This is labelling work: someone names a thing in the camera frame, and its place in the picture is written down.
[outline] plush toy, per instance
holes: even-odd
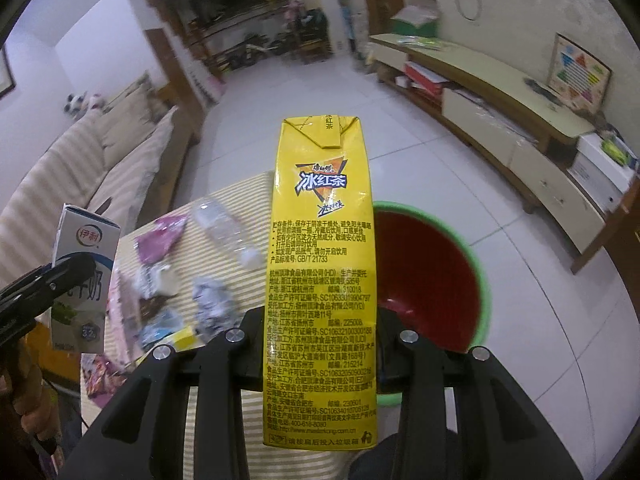
[[[65,113],[71,115],[75,120],[83,117],[88,110],[102,108],[105,104],[104,97],[100,94],[92,94],[87,97],[87,92],[82,95],[70,94],[66,98]]]

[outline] picture frame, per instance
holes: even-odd
[[[14,75],[9,67],[9,58],[6,55],[6,48],[0,48],[0,99],[15,88]]]
[[[611,69],[580,45],[556,33],[546,84],[571,110],[596,114],[602,108]]]

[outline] sofa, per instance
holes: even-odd
[[[161,101],[146,74],[103,110],[89,110],[53,142],[0,212],[0,288],[51,261],[65,203],[100,212],[123,236],[169,211],[193,136],[184,111]],[[62,361],[40,367],[76,382],[75,359],[71,366]]]

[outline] carton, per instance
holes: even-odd
[[[358,118],[282,123],[263,362],[267,446],[375,446],[376,251]]]
[[[104,352],[104,317],[120,228],[110,220],[66,204],[60,215],[52,264],[72,254],[89,253],[95,274],[60,296],[51,307],[51,343],[55,350]]]

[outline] white tile floor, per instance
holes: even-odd
[[[492,289],[486,345],[596,478],[640,414],[640,330],[607,253],[572,275],[576,250],[548,214],[524,214],[484,159],[348,58],[268,59],[228,79],[175,205],[272,170],[285,117],[360,117],[374,199],[436,215],[473,246]]]

